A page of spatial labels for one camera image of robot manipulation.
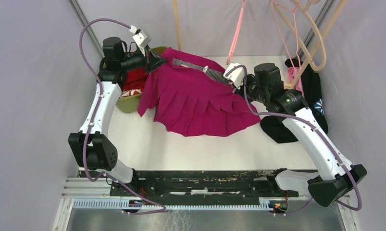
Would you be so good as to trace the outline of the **red dress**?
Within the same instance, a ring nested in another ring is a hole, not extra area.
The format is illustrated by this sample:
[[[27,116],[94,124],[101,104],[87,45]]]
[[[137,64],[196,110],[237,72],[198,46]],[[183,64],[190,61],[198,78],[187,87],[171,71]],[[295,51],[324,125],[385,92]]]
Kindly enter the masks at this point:
[[[144,56],[142,52],[129,52],[123,60],[127,71],[127,79],[123,86],[123,92],[140,89],[143,91],[148,74],[145,71]]]

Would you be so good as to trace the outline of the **white red floral garment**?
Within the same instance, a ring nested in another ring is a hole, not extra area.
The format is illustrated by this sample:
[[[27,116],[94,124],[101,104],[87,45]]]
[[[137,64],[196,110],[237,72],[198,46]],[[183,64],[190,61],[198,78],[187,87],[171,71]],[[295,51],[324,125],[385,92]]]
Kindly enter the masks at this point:
[[[133,96],[133,95],[138,95],[138,94],[141,94],[143,92],[142,89],[131,89],[131,90],[125,90],[122,92],[120,98],[125,98],[125,97],[130,97],[130,96]]]

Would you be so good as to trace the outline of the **magenta pleated skirt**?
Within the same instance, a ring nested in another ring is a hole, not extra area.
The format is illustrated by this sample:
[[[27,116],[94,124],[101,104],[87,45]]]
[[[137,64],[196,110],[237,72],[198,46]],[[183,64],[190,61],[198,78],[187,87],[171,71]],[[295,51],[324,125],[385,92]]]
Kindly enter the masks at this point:
[[[175,65],[173,59],[208,65],[224,73],[218,63],[171,47],[161,57],[167,63],[149,74],[137,108],[140,116],[155,109],[155,122],[186,137],[227,137],[260,123],[260,117],[252,113],[255,107],[248,107],[231,86],[214,81],[197,69]]]

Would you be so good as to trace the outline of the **beige plastic hanger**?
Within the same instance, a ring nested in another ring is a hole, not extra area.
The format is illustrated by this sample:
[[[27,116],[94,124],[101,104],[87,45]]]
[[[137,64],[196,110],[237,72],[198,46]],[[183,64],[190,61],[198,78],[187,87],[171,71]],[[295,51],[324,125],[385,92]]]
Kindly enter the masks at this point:
[[[301,0],[301,6],[297,14],[297,17],[300,15],[309,27],[309,31],[304,38],[299,35],[299,56],[304,59],[304,64],[300,65],[300,68],[309,65],[314,71],[321,71],[327,61],[324,36],[319,29],[321,19],[314,19],[310,13],[310,8],[319,3],[319,0]]]

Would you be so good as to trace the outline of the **pink plastic hanger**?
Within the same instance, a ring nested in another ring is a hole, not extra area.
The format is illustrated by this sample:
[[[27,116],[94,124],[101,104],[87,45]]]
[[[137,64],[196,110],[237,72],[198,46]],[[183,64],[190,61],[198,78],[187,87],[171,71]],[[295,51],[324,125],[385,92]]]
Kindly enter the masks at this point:
[[[234,52],[235,52],[235,49],[236,49],[236,46],[237,46],[237,41],[238,41],[238,38],[239,38],[239,33],[240,33],[240,29],[241,29],[241,25],[242,25],[242,21],[243,21],[243,15],[244,15],[244,11],[245,11],[245,5],[246,5],[246,0],[243,0],[242,4],[241,4],[240,14],[239,14],[239,17],[238,17],[238,21],[237,21],[237,26],[236,26],[236,29],[235,29],[234,37],[233,37],[233,40],[232,40],[232,43],[231,43],[231,47],[230,47],[229,52],[228,52],[228,56],[227,56],[227,60],[226,60],[226,65],[229,65],[231,63],[232,57],[234,55]]]

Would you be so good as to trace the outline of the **pink wire hanger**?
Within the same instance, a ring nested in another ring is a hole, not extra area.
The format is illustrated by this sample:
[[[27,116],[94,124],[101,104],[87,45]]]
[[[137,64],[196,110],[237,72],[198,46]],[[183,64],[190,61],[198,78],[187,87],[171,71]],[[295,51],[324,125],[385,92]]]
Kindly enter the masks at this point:
[[[272,17],[275,22],[275,26],[279,33],[279,36],[283,42],[284,50],[286,51],[287,58],[296,58],[300,67],[300,56],[299,56],[299,34],[297,28],[297,14],[298,9],[301,6],[300,0],[291,0],[292,6],[285,5],[279,0],[271,0],[269,3]],[[288,36],[291,33],[295,40],[296,50],[291,50],[288,46]]]

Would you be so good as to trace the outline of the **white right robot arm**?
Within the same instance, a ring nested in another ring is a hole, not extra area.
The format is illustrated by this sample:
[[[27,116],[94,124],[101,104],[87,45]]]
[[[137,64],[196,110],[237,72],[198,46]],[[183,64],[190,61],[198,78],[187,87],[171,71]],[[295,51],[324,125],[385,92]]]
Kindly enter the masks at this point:
[[[254,115],[278,117],[317,168],[316,172],[281,168],[267,182],[267,192],[280,196],[284,191],[294,191],[324,207],[337,202],[350,210],[361,210],[358,183],[367,175],[365,167],[353,164],[335,147],[299,91],[284,89],[275,64],[259,64],[254,71],[251,76],[244,65],[230,63],[224,78],[236,90],[243,90],[246,104]],[[253,78],[250,84],[247,83],[249,77]]]

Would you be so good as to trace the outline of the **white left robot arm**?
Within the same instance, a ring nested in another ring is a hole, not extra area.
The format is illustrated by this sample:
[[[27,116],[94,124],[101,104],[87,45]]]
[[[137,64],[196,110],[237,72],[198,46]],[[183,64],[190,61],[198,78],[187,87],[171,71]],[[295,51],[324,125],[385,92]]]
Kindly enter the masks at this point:
[[[80,130],[68,137],[80,167],[99,170],[122,181],[122,190],[130,196],[139,192],[140,182],[133,178],[134,170],[118,159],[118,151],[107,137],[110,120],[123,92],[128,71],[143,68],[151,72],[166,63],[149,47],[150,37],[137,34],[133,39],[137,46],[135,52],[128,52],[126,43],[119,37],[103,41],[104,58],[97,74],[94,101]]]

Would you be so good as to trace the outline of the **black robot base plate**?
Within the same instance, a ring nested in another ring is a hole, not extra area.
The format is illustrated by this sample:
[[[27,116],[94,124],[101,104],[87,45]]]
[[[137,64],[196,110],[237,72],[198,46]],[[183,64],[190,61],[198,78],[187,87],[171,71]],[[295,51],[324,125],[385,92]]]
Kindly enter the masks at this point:
[[[127,186],[138,196],[131,206],[257,205],[260,198],[288,203],[310,195],[281,189],[277,170],[148,171],[138,170]]]

